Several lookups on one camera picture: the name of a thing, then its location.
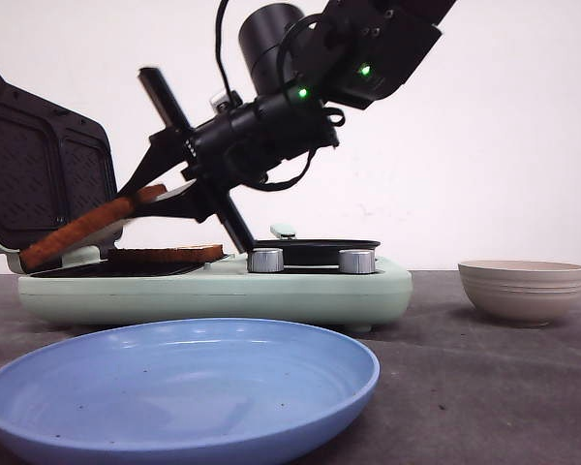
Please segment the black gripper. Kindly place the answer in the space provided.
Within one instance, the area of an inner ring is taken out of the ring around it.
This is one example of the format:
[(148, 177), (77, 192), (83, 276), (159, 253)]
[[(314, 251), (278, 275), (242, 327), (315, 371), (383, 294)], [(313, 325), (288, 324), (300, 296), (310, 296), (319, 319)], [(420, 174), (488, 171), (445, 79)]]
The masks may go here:
[(132, 196), (184, 162), (187, 167), (182, 173), (190, 183), (145, 201), (132, 218), (186, 218), (202, 223), (215, 215), (237, 250), (247, 252), (255, 239), (230, 190), (239, 185), (268, 192), (287, 189), (295, 178), (267, 183), (267, 172), (284, 160), (314, 156), (318, 149), (339, 143), (318, 102), (292, 108), (281, 94), (261, 96), (193, 128), (159, 69), (142, 68), (138, 77), (167, 127), (149, 138), (148, 149), (116, 197)]

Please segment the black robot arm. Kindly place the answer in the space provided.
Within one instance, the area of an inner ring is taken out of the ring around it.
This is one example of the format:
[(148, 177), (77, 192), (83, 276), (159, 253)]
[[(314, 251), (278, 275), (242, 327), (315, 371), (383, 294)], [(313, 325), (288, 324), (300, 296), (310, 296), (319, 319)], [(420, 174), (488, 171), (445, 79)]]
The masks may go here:
[(196, 127), (160, 70), (141, 69), (139, 80), (165, 127), (151, 137), (121, 195), (132, 196), (181, 166), (186, 186), (145, 202), (135, 214), (216, 216), (239, 251), (253, 249), (230, 191), (289, 189), (291, 180), (272, 182), (269, 172), (337, 146), (344, 108), (366, 109), (402, 86), (440, 38), (450, 9), (448, 1), (330, 1), (320, 13), (304, 15), (288, 3), (264, 6), (238, 34), (256, 98), (245, 103), (228, 92), (215, 116)]

